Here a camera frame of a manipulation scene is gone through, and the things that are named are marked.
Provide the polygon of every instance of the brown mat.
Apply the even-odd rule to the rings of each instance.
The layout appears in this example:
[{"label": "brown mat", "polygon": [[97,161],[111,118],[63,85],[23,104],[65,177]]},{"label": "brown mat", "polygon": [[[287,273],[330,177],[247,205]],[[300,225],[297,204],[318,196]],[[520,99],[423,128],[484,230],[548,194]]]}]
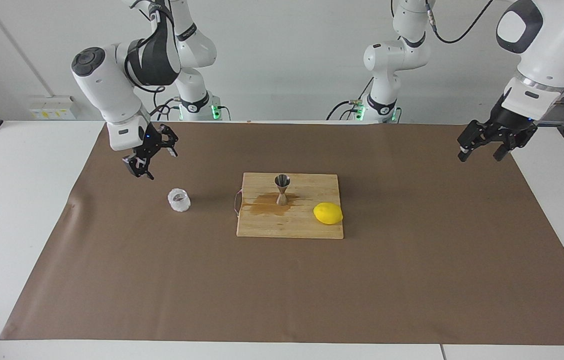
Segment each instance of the brown mat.
[{"label": "brown mat", "polygon": [[[100,134],[2,339],[564,345],[564,249],[462,127],[173,128],[155,181]],[[236,237],[245,172],[337,174],[344,240]]]}]

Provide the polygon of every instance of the table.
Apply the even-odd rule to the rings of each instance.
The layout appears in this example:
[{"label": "table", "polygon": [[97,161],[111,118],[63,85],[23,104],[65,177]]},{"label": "table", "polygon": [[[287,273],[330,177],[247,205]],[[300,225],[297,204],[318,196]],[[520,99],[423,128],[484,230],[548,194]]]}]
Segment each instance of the table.
[{"label": "table", "polygon": [[[101,121],[8,121],[0,129],[0,332],[53,230],[102,128]],[[543,128],[513,152],[515,161],[564,245],[564,140]],[[0,354],[32,358],[102,354],[183,358],[552,359],[564,346],[439,344],[240,344],[144,341],[0,341]]]}]

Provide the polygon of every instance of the lemon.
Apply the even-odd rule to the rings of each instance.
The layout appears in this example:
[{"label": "lemon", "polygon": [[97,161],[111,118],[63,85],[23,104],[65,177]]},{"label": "lemon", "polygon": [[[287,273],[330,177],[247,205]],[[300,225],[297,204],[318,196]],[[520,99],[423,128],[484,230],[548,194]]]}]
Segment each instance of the lemon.
[{"label": "lemon", "polygon": [[321,202],[313,208],[313,214],[320,223],[327,225],[337,224],[344,218],[342,208],[332,202]]}]

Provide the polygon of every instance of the wet stain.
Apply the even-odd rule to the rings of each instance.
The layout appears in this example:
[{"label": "wet stain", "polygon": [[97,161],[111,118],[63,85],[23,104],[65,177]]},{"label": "wet stain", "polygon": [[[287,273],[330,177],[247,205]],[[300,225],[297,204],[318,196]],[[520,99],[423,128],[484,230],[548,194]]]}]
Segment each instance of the wet stain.
[{"label": "wet stain", "polygon": [[286,194],[286,200],[288,203],[284,206],[280,206],[276,203],[278,200],[279,193],[264,193],[255,198],[253,203],[244,202],[242,204],[241,210],[246,211],[251,215],[263,215],[263,214],[273,214],[279,217],[283,216],[288,212],[296,199],[300,198],[293,193]]}]

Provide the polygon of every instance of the wooden cutting board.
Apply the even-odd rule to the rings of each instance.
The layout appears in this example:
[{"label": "wooden cutting board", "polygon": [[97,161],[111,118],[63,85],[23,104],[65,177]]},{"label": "wooden cutting board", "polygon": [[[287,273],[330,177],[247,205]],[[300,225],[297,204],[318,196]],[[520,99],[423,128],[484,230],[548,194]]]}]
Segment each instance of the wooden cutting board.
[{"label": "wooden cutting board", "polygon": [[325,225],[314,216],[319,203],[340,205],[338,176],[287,173],[288,204],[277,205],[275,177],[279,173],[245,172],[238,217],[238,237],[288,239],[344,239],[342,222]]}]

